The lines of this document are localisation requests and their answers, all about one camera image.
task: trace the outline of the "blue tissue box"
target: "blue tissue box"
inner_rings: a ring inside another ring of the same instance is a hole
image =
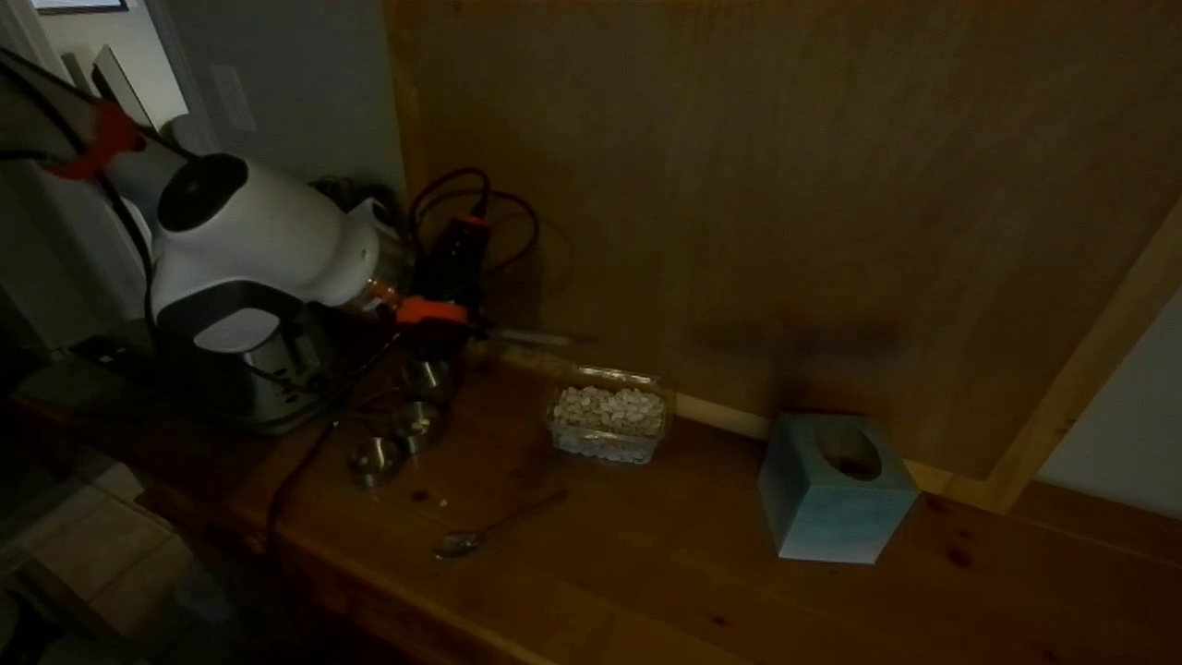
[[[918,503],[918,485],[869,416],[784,413],[761,500],[779,557],[874,565]]]

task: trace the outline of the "plastic container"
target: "plastic container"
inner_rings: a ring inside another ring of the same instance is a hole
[[[560,450],[619,466],[647,466],[669,420],[661,380],[611,365],[573,365],[546,411]]]

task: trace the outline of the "wooden desk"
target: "wooden desk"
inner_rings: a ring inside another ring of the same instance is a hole
[[[284,490],[274,557],[326,608],[423,662],[1178,662],[1182,565],[1019,516],[922,500],[875,567],[774,557],[761,442],[675,420],[647,468],[556,455],[546,385],[473,368],[446,437],[390,486],[358,490],[345,413]],[[254,551],[274,490],[321,426],[259,442],[170,411],[90,437],[166,514]],[[438,560],[545,495],[473,557]]]

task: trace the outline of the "wooden panel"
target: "wooden panel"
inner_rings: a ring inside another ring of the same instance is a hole
[[[481,161],[546,215],[540,300],[497,310],[738,411],[874,413],[934,472],[998,468],[1182,183],[1167,0],[390,18],[411,179]]]

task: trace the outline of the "red component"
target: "red component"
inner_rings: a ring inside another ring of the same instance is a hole
[[[454,326],[470,326],[470,310],[446,300],[423,300],[411,294],[398,301],[398,326],[423,326],[423,321],[454,321]]]
[[[104,173],[104,165],[119,152],[136,152],[136,146],[140,146],[140,125],[134,119],[127,119],[114,99],[100,99],[95,102],[95,136],[90,141],[90,146],[77,157],[55,161],[50,168],[58,176],[92,179]]]

